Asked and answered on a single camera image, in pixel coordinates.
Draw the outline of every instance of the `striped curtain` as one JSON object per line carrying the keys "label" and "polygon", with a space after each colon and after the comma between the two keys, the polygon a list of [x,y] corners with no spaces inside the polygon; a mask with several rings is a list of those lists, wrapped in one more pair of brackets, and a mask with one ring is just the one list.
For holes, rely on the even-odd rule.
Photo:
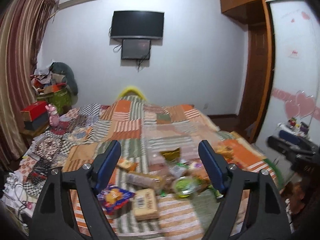
{"label": "striped curtain", "polygon": [[13,0],[0,19],[0,161],[26,151],[20,110],[36,101],[30,75],[55,0]]}

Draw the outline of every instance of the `television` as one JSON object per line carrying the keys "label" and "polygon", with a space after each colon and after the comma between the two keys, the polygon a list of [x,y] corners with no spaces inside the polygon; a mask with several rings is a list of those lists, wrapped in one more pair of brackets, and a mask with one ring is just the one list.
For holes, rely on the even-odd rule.
{"label": "television", "polygon": [[163,37],[164,13],[115,11],[112,18],[113,39],[157,39]]}
{"label": "television", "polygon": [[150,59],[151,40],[123,39],[121,59]]}

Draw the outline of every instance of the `brown door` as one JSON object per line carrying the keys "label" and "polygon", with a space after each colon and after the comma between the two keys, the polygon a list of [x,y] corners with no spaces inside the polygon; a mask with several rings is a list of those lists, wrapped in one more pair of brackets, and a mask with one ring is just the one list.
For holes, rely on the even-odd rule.
{"label": "brown door", "polygon": [[239,112],[239,129],[248,133],[257,120],[267,75],[267,28],[249,25],[249,58],[244,95]]}

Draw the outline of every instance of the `patchwork bedspread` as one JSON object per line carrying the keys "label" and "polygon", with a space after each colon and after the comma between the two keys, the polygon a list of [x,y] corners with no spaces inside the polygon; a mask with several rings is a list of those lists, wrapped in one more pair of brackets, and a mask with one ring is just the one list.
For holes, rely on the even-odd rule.
{"label": "patchwork bedspread", "polygon": [[[121,155],[137,162],[136,171],[143,173],[162,167],[164,160],[159,151],[180,147],[184,159],[198,159],[197,146],[201,140],[207,139],[211,145],[223,142],[236,147],[233,162],[249,171],[268,169],[277,183],[264,155],[236,133],[219,131],[207,116],[190,105],[156,106],[136,96],[126,96],[110,107],[92,104],[72,109],[60,120],[58,128],[48,129],[28,150],[40,159],[35,161],[27,156],[21,164],[19,171],[29,195],[38,195],[45,183],[32,177],[34,169],[63,166],[63,171],[76,170],[84,163],[92,163],[112,140],[121,143]],[[125,171],[116,168],[110,183],[133,192],[141,189],[127,184],[125,176]],[[89,235],[76,191],[71,192],[71,198],[78,227]],[[218,204],[208,207],[208,202],[215,203],[208,190],[185,200],[169,194],[158,198],[159,220],[136,221],[131,204],[112,217],[106,216],[120,239],[196,240],[202,238],[218,207]]]}

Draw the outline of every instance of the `pink toy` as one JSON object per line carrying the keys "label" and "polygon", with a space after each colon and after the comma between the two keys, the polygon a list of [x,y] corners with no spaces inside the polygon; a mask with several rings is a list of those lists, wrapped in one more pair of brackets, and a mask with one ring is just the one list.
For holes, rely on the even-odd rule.
{"label": "pink toy", "polygon": [[59,124],[59,114],[55,105],[49,104],[45,106],[49,114],[49,124],[53,127],[58,126]]}

